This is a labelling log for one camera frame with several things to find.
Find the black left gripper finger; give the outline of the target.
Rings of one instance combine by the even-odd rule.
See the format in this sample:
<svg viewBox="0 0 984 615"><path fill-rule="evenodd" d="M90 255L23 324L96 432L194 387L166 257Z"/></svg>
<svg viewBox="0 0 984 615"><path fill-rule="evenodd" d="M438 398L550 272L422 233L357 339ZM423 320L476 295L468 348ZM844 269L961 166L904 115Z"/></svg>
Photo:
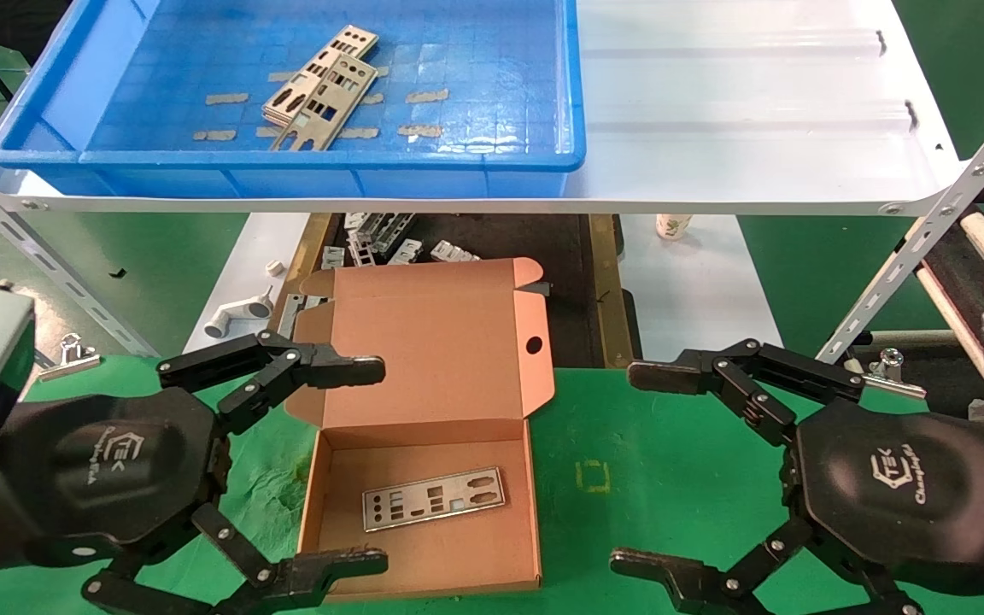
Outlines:
<svg viewBox="0 0 984 615"><path fill-rule="evenodd" d="M382 382L385 362L376 355L344 357L328 343L294 343L276 331L243 335L192 353L176 355L156 369L161 387L188 393L241 380L216 405L227 435L242 435L301 388L331 390Z"/></svg>

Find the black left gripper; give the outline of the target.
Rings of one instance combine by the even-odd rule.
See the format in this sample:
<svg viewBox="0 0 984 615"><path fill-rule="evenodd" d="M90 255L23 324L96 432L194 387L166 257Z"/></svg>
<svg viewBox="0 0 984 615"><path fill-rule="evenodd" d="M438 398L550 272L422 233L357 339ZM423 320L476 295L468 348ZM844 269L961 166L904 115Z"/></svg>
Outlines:
<svg viewBox="0 0 984 615"><path fill-rule="evenodd" d="M276 614L313 608L333 583L383 575L378 548L302 553L270 563L211 505L226 489L229 439L214 410L182 389L25 402L0 433L0 474L30 549L163 549L191 520L243 576L215 605L137 583L121 555L82 598L107 614Z"/></svg>

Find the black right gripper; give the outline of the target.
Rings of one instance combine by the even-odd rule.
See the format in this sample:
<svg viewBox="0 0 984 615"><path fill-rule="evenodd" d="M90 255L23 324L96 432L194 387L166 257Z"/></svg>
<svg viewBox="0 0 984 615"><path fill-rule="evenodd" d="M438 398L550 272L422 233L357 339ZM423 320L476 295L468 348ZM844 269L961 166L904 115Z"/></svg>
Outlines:
<svg viewBox="0 0 984 615"><path fill-rule="evenodd" d="M837 576L984 595L984 423L835 401L797 425L793 469L809 550Z"/></svg>

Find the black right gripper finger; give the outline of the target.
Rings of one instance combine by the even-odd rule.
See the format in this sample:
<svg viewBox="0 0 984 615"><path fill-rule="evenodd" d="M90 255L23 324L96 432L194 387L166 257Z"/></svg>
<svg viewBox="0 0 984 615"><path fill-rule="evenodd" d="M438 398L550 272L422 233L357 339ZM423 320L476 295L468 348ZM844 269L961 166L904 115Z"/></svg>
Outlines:
<svg viewBox="0 0 984 615"><path fill-rule="evenodd" d="M859 401L864 388L864 379L843 366L752 338L719 351L687 349L672 362L636 360L626 377L637 390L714 395L773 447L793 443L797 418L766 386L821 404Z"/></svg>
<svg viewBox="0 0 984 615"><path fill-rule="evenodd" d="M726 571L703 561L628 548L614 549L609 565L617 575L663 585L673 608L681 614L774 614L754 592L815 537L815 526L795 517ZM858 570L858 583L868 595L867 602L807 614L924 614L924 607L885 571Z"/></svg>

